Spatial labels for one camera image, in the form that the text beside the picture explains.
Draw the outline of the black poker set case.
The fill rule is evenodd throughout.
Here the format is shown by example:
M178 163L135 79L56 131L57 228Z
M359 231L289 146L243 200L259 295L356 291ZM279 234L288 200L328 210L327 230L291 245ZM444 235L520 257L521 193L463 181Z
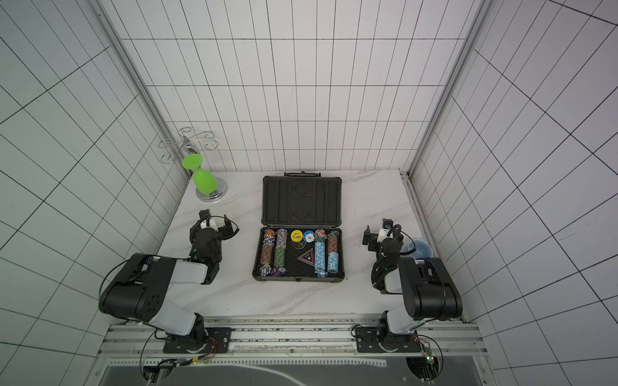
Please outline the black poker set case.
M344 254L341 226L342 179L323 177L319 173L292 172L284 175L267 175L262 179L262 229L258 238L258 249L254 259L252 276L257 281L314 281L341 282L344 280ZM288 235L294 230L338 231L339 273L328 273L318 278L315 267L297 260L301 254L314 249L313 243L306 243L298 249L292 240L286 241L286 273L269 276L259 273L262 252L262 238L266 229L278 231L284 228Z

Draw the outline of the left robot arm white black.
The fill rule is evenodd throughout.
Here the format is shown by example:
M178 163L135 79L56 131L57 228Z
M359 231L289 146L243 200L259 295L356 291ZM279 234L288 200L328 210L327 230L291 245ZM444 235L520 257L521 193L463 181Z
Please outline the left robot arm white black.
M204 327L204 318L167 297L174 284L207 286L219 273L222 242L235 237L239 228L232 220L209 211L190 228L191 249L185 259L136 253L120 264L119 272L100 288L100 312L152 326L167 335L166 352L215 353L217 338Z

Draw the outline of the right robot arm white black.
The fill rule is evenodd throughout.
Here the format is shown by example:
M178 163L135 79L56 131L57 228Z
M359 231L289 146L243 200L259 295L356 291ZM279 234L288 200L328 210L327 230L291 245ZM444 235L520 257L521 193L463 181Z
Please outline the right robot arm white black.
M428 322L447 321L463 314L463 301L444 262L423 240L405 243L407 234L393 227L372 233L367 228L362 244L376 254L370 274L374 289L402 296L402 303L385 311L376 338L385 352L394 352L417 340L416 331Z

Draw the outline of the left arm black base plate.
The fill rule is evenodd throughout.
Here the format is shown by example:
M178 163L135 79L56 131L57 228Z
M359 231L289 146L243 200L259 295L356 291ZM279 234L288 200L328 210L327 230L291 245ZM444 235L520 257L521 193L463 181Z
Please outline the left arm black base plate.
M232 329L209 327L193 331L189 335L168 335L163 352L165 354L211 355L228 352Z

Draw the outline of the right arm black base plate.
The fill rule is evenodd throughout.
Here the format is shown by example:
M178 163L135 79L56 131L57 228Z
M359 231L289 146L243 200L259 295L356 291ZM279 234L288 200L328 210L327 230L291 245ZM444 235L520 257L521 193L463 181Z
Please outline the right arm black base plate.
M421 346L412 335L396 335L381 327L353 326L351 335L360 353L420 353Z

